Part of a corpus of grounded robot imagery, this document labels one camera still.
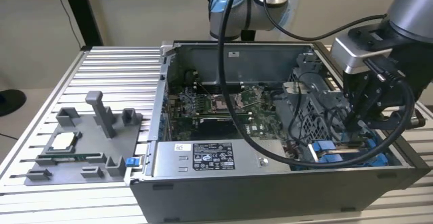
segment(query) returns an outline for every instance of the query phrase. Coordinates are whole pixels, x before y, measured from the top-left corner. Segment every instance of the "gray plastic post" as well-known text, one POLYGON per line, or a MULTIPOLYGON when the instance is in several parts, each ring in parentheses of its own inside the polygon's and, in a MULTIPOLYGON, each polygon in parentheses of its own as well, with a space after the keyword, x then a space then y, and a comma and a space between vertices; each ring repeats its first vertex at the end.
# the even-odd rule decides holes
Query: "gray plastic post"
POLYGON ((92 105, 96 120, 100 123, 100 127, 103 133, 106 134, 107 138, 112 138, 116 135, 115 129, 112 127, 112 119, 107 114, 106 108, 102 103, 102 92, 100 91, 90 91, 86 96, 87 104, 92 105))
POLYGON ((40 158, 39 156, 35 159, 35 162, 39 166, 55 166, 56 162, 52 158, 40 158))
POLYGON ((56 120, 62 127, 75 127, 72 119, 79 117, 74 107, 63 107, 56 115, 56 120))
POLYGON ((88 163, 106 163, 107 162, 107 156, 104 153, 99 153, 99 156, 96 157, 86 157, 86 160, 88 163))
POLYGON ((139 118, 136 117, 135 109, 126 108, 122 111, 122 121, 124 126, 138 125, 140 123, 139 118))
POLYGON ((95 167, 83 167, 82 168, 82 172, 80 172, 82 176, 84 178, 90 178, 90 177, 103 177, 103 172, 100 167, 95 166, 95 167))
POLYGON ((106 169, 111 177, 124 176, 127 167, 124 165, 123 157, 119 158, 118 162, 114 162, 111 157, 107 158, 106 169))
POLYGON ((28 170, 25 177, 31 181, 39 181, 39 180, 50 180, 50 176, 52 176, 51 172, 44 170, 28 170))

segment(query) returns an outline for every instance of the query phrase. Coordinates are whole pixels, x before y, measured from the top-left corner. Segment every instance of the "blue clip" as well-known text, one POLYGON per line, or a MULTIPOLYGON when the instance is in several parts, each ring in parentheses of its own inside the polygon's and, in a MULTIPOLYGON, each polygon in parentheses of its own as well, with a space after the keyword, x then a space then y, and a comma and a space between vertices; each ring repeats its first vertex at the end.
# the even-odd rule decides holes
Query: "blue clip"
POLYGON ((126 161, 126 166, 127 167, 139 167, 140 166, 140 159, 130 157, 126 161))
MULTIPOLYGON (((317 140, 313 143, 313 149, 316 152, 334 150, 336 144, 332 140, 317 140)), ((342 161, 342 157, 340 154, 325 155, 320 158, 318 162, 338 162, 342 161)))
MULTIPOLYGON (((234 0, 231 9, 241 5, 245 0, 234 0)), ((213 13, 222 13, 226 9, 227 0, 211 0, 210 11, 213 13)))

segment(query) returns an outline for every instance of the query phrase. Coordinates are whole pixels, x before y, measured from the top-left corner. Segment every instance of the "black pole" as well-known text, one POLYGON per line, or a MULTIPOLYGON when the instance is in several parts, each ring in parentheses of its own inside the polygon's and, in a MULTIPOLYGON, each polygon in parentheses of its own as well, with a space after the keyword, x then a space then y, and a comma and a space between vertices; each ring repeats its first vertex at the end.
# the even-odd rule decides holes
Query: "black pole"
POLYGON ((88 0, 68 0, 87 46, 103 46, 99 29, 88 0))

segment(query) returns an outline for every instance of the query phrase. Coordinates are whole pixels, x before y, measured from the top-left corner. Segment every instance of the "open computer chassis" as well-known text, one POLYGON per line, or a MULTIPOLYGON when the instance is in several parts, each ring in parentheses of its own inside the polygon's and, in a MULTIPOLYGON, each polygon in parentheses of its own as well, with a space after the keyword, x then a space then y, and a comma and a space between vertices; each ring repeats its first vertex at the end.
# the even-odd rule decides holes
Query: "open computer chassis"
MULTIPOLYGON (((352 168, 307 169, 269 159, 233 125, 219 88, 217 43, 178 41, 160 50, 148 152, 130 185, 150 222, 360 211, 429 172, 404 138, 352 168)), ((366 127, 345 133, 348 101, 336 89, 342 71, 321 43, 233 42, 225 65, 246 132, 275 154, 340 161, 386 137, 388 132, 366 127), (289 130, 306 145, 295 144, 289 130)))

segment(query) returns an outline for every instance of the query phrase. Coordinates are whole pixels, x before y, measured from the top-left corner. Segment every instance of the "white label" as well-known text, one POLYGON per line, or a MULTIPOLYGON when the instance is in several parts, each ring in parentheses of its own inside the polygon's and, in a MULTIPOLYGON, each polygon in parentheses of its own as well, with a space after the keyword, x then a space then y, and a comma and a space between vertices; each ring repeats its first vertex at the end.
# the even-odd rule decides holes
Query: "white label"
POLYGON ((190 152, 191 144, 175 144, 175 151, 178 152, 190 152))
POLYGON ((239 57, 239 52, 229 52, 229 57, 239 57))

